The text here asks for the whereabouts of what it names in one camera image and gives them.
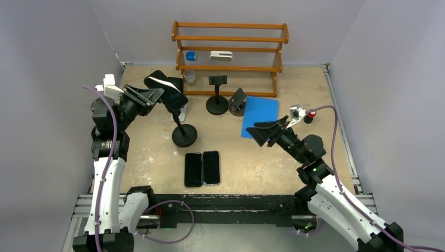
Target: small bottle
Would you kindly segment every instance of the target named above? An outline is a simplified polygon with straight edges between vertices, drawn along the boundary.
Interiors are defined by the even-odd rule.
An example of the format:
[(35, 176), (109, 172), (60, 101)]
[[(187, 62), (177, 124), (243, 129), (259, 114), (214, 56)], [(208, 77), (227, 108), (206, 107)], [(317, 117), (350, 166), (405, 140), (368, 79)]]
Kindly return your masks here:
[(311, 123), (314, 120), (314, 117), (316, 114), (317, 114), (317, 111), (310, 112), (303, 118), (303, 121), (307, 124)]

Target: black smartphone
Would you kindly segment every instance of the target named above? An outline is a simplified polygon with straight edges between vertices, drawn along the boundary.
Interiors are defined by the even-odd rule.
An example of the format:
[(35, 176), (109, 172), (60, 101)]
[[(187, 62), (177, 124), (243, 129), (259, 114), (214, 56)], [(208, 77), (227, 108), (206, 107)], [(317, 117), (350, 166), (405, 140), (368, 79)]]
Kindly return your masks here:
[(203, 185), (203, 155), (201, 153), (185, 154), (185, 187)]
[(217, 185), (221, 182), (220, 155), (217, 151), (203, 153), (203, 182), (205, 185)]

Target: blue object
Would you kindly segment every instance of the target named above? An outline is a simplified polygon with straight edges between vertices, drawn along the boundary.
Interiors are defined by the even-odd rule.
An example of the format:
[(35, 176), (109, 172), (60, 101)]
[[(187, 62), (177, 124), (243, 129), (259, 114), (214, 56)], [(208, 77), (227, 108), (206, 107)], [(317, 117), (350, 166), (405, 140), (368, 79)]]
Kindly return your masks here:
[(280, 102), (277, 100), (248, 96), (244, 110), (244, 119), (242, 121), (241, 137), (252, 139), (252, 136), (246, 131), (246, 128), (252, 127), (255, 122), (278, 120), (279, 107)]
[(194, 51), (188, 51), (185, 53), (185, 59), (189, 61), (195, 61), (196, 60), (196, 53)]

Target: beige work surface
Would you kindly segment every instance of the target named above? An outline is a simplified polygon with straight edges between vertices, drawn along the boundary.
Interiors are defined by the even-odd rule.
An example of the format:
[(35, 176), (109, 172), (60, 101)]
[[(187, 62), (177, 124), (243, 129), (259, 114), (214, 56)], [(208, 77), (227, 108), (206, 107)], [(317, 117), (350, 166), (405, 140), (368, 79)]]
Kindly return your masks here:
[[(180, 77), (174, 67), (126, 67), (121, 85), (144, 88), (143, 79), (155, 70), (167, 76)], [(228, 84), (221, 91), (271, 91), (270, 73), (258, 72), (205, 72), (197, 71), (197, 81), (186, 89), (212, 90), (208, 76), (227, 75)], [(300, 104), (315, 108), (332, 104), (324, 73), (320, 68), (284, 68), (278, 77), (280, 101), (279, 118), (289, 115), (289, 106)], [(121, 183), (121, 192), (131, 186), (151, 185), (155, 193), (190, 194), (294, 194), (304, 184), (298, 178), (299, 163), (278, 145), (260, 148), (253, 139), (242, 138), (243, 117), (234, 117), (227, 111), (211, 115), (205, 104), (208, 97), (188, 96), (186, 118), (183, 123), (198, 131), (197, 141), (190, 147), (179, 148), (171, 135), (176, 124), (163, 104), (157, 104), (147, 117), (137, 117), (127, 129), (130, 149)], [(293, 129), (302, 139), (308, 134), (319, 135), (327, 154), (324, 161), (331, 165), (331, 140), (334, 113), (319, 111), (311, 124), (300, 122)], [(184, 155), (190, 152), (217, 150), (221, 155), (221, 183), (196, 188), (184, 186)], [(334, 150), (335, 164), (341, 181), (353, 192), (349, 163), (340, 131)]]

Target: wooden rack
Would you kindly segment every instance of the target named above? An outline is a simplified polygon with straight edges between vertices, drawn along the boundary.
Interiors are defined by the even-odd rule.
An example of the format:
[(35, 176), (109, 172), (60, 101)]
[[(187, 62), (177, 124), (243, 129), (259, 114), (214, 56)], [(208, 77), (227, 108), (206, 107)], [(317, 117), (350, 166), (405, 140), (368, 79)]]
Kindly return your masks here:
[[(265, 29), (265, 30), (281, 30), (280, 36), (277, 37), (254, 37), (254, 36), (214, 36), (214, 35), (181, 35), (180, 28), (229, 28), (229, 29)], [(256, 48), (256, 47), (220, 47), (220, 46), (183, 46), (182, 41), (200, 40), (200, 41), (235, 41), (235, 42), (265, 42), (277, 43), (276, 48)], [(248, 96), (276, 97), (277, 96), (277, 73), (283, 70), (281, 60), (281, 48), (289, 42), (289, 32), (287, 24), (270, 25), (270, 24), (229, 24), (229, 23), (180, 23), (175, 21), (172, 30), (172, 41), (177, 42), (177, 58), (176, 70), (181, 71), (184, 77), (184, 70), (203, 70), (203, 71), (253, 71), (253, 72), (270, 72), (272, 78), (272, 92), (246, 92)], [(218, 64), (218, 66), (208, 65), (191, 65), (185, 60), (186, 51), (232, 51), (242, 53), (275, 53), (271, 66), (231, 66), (230, 62), (224, 62), (226, 65)], [(221, 91), (222, 96), (232, 96), (235, 92)], [(185, 90), (186, 95), (214, 95), (213, 91), (192, 91)]]

